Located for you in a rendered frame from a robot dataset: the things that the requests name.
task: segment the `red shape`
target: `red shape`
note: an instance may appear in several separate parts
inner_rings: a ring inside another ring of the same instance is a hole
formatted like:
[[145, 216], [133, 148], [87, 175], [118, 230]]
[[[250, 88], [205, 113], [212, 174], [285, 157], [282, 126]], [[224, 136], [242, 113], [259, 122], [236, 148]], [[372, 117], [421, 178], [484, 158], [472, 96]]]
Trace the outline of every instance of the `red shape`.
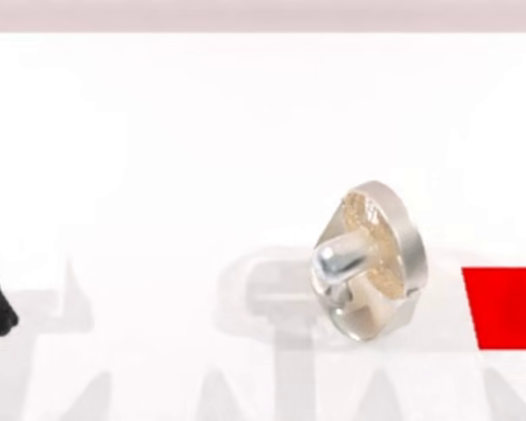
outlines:
[[526, 268], [462, 268], [480, 349], [526, 349]]

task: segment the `white backdrop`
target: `white backdrop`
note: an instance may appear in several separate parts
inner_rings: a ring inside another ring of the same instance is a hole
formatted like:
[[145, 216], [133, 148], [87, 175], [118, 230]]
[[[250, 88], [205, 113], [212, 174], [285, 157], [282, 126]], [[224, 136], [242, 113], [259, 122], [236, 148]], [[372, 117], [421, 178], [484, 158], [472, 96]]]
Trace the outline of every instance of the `white backdrop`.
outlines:
[[[352, 346], [260, 288], [308, 292], [372, 179], [432, 275]], [[463, 264], [526, 264], [526, 36], [0, 36], [0, 420], [526, 419], [526, 353], [475, 351]]]

